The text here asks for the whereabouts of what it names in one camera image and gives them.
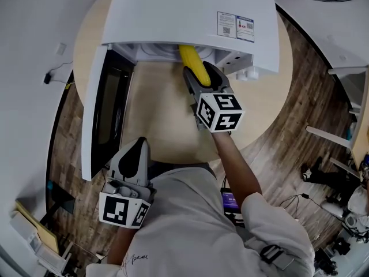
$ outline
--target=strap buckle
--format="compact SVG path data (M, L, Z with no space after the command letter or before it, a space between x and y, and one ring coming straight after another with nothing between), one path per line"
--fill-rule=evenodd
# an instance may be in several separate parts
M295 260L275 244L264 247L260 252L260 257L267 264L273 263L281 270L285 270Z

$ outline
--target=round wooden table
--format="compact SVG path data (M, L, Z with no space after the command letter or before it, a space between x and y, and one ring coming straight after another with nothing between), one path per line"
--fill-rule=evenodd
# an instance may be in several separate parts
M95 50L101 43L111 0L97 0L86 15L74 48L74 79L82 103ZM232 138L239 149L251 144L273 123L285 103L292 80L292 49L287 30L277 14L279 73L257 81L230 79L245 115ZM198 131L190 108L193 98L182 77L183 65L139 62L131 82L122 144L145 136L151 158L159 162L188 164L218 159L210 133Z

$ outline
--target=qr code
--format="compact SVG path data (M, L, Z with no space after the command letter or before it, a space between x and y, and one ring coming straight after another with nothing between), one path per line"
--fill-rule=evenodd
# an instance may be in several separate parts
M230 34L231 33L231 28L223 27L223 33L224 34Z

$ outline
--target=label sticker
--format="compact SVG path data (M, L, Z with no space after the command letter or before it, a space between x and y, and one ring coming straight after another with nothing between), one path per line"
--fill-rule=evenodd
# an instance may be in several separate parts
M236 16L218 12L217 35L236 39Z
M247 17L237 16L236 23L237 39L254 43L254 20Z

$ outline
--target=open cabinet door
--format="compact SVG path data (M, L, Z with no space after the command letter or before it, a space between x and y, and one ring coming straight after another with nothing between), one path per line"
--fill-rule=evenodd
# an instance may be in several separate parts
M119 151L134 65L107 46L96 49L82 121L82 178L92 178Z

